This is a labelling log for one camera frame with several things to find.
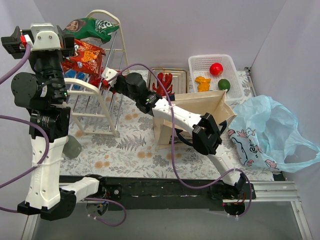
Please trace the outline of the light blue plastic grocery bag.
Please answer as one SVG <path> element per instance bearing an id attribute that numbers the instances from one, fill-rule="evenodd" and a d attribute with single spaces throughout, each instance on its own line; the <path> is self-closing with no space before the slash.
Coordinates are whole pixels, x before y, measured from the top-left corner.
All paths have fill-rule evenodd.
<path id="1" fill-rule="evenodd" d="M 320 161 L 320 149 L 301 136 L 298 119 L 283 104 L 269 96 L 251 97 L 233 108 L 236 117 L 228 127 L 241 163 L 252 169 L 295 173 Z M 313 159 L 286 163 L 297 146 L 316 152 Z"/>

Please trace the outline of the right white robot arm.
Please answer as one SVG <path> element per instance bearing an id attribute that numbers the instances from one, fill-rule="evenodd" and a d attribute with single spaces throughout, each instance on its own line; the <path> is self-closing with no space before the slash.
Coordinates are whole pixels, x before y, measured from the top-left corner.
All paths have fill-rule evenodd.
<path id="1" fill-rule="evenodd" d="M 227 128 L 226 121 L 217 124 L 209 113 L 200 115 L 173 105 L 169 97 L 162 98 L 150 91 L 139 73 L 133 72 L 123 76 L 120 72 L 112 73 L 111 70 L 108 70 L 105 78 L 110 86 L 110 91 L 133 100 L 141 112 L 170 121 L 173 126 L 179 126 L 191 134 L 192 147 L 198 153 L 207 156 L 221 174 L 218 179 L 203 186 L 188 185 L 181 178 L 178 178 L 183 186 L 200 190 L 223 182 L 230 198 L 237 199 L 243 195 L 244 185 L 250 184 L 249 178 L 241 169 L 227 166 L 224 160 L 215 156 L 222 143 L 221 134 Z"/>

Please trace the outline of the blue white carton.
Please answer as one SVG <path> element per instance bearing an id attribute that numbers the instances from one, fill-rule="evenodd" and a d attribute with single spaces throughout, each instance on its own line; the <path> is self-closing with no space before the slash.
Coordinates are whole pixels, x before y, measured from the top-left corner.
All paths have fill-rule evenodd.
<path id="1" fill-rule="evenodd" d="M 73 69 L 69 69 L 64 73 L 64 78 L 73 78 L 85 81 L 87 79 L 87 75 L 83 72 L 77 72 Z"/>

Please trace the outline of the orange Doritos chip bag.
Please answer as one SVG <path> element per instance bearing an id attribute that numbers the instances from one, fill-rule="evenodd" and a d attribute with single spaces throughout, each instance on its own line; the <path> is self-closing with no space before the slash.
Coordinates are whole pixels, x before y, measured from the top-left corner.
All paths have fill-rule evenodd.
<path id="1" fill-rule="evenodd" d="M 75 55 L 66 57 L 61 63 L 63 72 L 73 70 L 78 73 L 84 73 L 94 76 L 101 74 L 103 57 L 106 56 L 105 51 L 90 43 L 75 39 L 74 40 Z"/>

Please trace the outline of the beige canvas tote bag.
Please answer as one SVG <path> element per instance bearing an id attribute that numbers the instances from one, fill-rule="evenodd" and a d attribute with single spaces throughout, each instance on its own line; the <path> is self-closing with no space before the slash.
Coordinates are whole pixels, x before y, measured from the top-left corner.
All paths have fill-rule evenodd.
<path id="1" fill-rule="evenodd" d="M 181 130 L 181 135 L 191 143 L 192 126 L 199 123 L 200 116 L 209 113 L 217 124 L 226 121 L 228 126 L 237 116 L 226 103 L 224 90 L 176 94 L 171 104 L 164 97 L 157 101 L 152 112 L 153 131 L 158 149 L 170 148 L 172 142 L 183 144 L 178 137 L 172 138 L 172 117 L 175 128 Z"/>

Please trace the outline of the red candy bag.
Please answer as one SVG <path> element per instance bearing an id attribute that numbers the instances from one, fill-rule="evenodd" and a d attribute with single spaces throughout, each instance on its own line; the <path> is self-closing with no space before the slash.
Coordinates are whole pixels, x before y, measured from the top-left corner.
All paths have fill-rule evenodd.
<path id="1" fill-rule="evenodd" d="M 98 88 L 99 90 L 109 90 L 110 84 L 108 83 L 107 79 L 102 76 L 95 76 L 91 75 L 89 77 L 88 83 L 92 86 Z"/>

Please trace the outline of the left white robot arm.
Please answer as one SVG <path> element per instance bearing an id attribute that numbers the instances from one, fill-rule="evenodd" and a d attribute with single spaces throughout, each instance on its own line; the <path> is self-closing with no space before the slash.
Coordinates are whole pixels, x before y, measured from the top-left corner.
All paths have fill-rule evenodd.
<path id="1" fill-rule="evenodd" d="M 67 218 L 77 202 L 88 196 L 101 200 L 107 193 L 95 177 L 59 186 L 71 116 L 71 109 L 64 106 L 68 92 L 61 64 L 75 54 L 74 41 L 72 34 L 51 23 L 33 23 L 29 29 L 16 27 L 12 35 L 1 38 L 5 50 L 19 60 L 3 80 L 11 78 L 14 104 L 30 115 L 31 179 L 26 199 L 16 211 L 48 221 Z"/>

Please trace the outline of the cream shoe rack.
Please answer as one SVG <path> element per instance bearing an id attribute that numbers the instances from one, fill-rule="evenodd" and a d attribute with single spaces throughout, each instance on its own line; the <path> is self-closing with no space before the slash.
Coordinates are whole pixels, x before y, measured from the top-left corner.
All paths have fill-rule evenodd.
<path id="1" fill-rule="evenodd" d="M 111 34 L 110 42 L 101 47 L 106 53 L 102 66 L 117 71 L 121 70 L 128 64 L 128 56 L 120 20 L 103 9 L 92 10 L 87 17 L 106 20 L 119 26 L 119 29 Z M 72 120 L 83 134 L 117 138 L 123 96 L 89 84 L 90 75 L 86 75 L 85 81 L 76 78 L 65 79 L 68 85 L 67 91 L 72 100 Z"/>

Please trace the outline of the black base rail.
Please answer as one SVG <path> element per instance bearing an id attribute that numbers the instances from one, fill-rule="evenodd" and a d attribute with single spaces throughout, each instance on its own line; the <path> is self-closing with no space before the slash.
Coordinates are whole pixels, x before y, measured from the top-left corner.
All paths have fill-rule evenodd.
<path id="1" fill-rule="evenodd" d="M 237 207 L 256 199 L 253 184 L 240 180 L 234 188 L 222 181 L 202 189 L 191 189 L 177 179 L 98 176 L 97 193 L 92 198 L 112 200 L 127 210 L 207 209 L 223 211 L 224 200 Z"/>

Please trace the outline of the red tomato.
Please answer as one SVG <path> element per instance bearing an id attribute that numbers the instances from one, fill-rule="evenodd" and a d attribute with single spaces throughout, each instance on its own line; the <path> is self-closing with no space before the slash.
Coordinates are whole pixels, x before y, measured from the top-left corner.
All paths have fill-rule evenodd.
<path id="1" fill-rule="evenodd" d="M 218 62 L 213 63 L 209 68 L 210 74 L 214 77 L 220 76 L 223 71 L 223 66 Z"/>

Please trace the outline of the floral table mat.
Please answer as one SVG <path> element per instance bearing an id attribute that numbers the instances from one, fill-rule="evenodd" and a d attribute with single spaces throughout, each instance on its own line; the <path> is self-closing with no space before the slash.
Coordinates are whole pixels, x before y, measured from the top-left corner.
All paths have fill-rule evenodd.
<path id="1" fill-rule="evenodd" d="M 152 117 L 141 113 L 129 98 L 106 92 L 104 100 L 114 107 L 112 116 L 118 123 L 118 137 L 105 134 L 109 126 L 104 119 L 80 119 L 85 129 L 95 128 L 97 135 L 83 134 L 71 122 L 69 133 L 78 140 L 82 150 L 77 158 L 61 161 L 61 175 L 170 179 L 179 176 L 204 180 L 220 176 L 207 157 L 185 144 L 175 144 L 174 149 L 160 148 Z"/>

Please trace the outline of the green lime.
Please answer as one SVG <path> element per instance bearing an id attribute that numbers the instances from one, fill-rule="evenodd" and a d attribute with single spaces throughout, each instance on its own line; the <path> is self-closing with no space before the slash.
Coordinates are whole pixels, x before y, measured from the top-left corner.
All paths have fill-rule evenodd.
<path id="1" fill-rule="evenodd" d="M 221 90 L 221 91 L 229 91 L 231 89 L 231 84 L 230 82 L 225 79 L 225 78 L 222 78 L 218 81 L 218 89 Z"/>

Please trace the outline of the orange toy fried chicken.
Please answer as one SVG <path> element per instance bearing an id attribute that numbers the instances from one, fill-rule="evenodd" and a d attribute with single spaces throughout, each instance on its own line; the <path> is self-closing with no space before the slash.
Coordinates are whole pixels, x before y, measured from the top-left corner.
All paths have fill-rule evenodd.
<path id="1" fill-rule="evenodd" d="M 210 90 L 210 78 L 204 78 L 203 76 L 198 76 L 195 78 L 195 82 L 198 83 L 198 92 L 207 92 Z"/>

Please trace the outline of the green soap dispenser bottle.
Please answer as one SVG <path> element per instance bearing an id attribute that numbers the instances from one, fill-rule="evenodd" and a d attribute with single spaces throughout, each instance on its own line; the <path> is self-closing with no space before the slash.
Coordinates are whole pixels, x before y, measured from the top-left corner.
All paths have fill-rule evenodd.
<path id="1" fill-rule="evenodd" d="M 78 140 L 72 136 L 67 136 L 67 142 L 65 143 L 62 153 L 69 159 L 74 159 L 79 156 L 82 151 L 82 145 L 78 142 Z"/>

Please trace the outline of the white plastic basket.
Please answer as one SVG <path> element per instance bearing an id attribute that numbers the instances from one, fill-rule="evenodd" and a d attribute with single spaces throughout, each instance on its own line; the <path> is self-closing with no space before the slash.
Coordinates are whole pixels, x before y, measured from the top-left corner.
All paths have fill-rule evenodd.
<path id="1" fill-rule="evenodd" d="M 214 76 L 210 73 L 212 64 L 219 63 L 222 65 L 223 71 L 220 75 Z M 227 54 L 203 54 L 194 55 L 188 58 L 190 71 L 190 81 L 193 91 L 198 91 L 199 83 L 196 82 L 197 77 L 210 79 L 210 91 L 218 91 L 218 82 L 221 79 L 226 79 L 230 83 L 230 90 L 226 93 L 226 102 L 233 104 L 244 99 L 245 94 L 241 87 L 241 82 L 231 56 Z"/>

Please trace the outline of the green snack bag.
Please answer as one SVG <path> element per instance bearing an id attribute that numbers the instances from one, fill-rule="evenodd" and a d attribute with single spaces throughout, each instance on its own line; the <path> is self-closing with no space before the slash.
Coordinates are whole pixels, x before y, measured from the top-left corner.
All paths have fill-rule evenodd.
<path id="1" fill-rule="evenodd" d="M 108 43 L 111 34 L 119 29 L 118 25 L 108 20 L 100 20 L 93 17 L 79 18 L 71 21 L 63 30 L 64 33 L 73 34 L 77 40 L 94 38 L 103 44 Z"/>

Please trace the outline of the metal baking tray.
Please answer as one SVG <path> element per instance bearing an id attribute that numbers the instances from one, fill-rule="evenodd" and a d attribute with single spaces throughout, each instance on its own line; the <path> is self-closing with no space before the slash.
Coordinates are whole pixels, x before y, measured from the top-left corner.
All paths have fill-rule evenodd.
<path id="1" fill-rule="evenodd" d="M 173 79 L 172 79 L 173 90 L 172 91 L 174 92 L 174 94 L 171 94 L 171 95 L 186 94 L 186 93 L 190 92 L 188 73 L 185 69 L 155 67 L 155 68 L 152 68 L 152 71 L 154 72 L 154 74 L 156 76 L 158 76 L 159 73 L 164 73 L 164 74 L 171 73 L 173 75 Z M 148 78 L 147 78 L 147 87 L 152 92 L 154 92 L 152 90 L 153 83 L 155 83 L 155 86 L 157 86 L 158 81 L 149 72 Z"/>

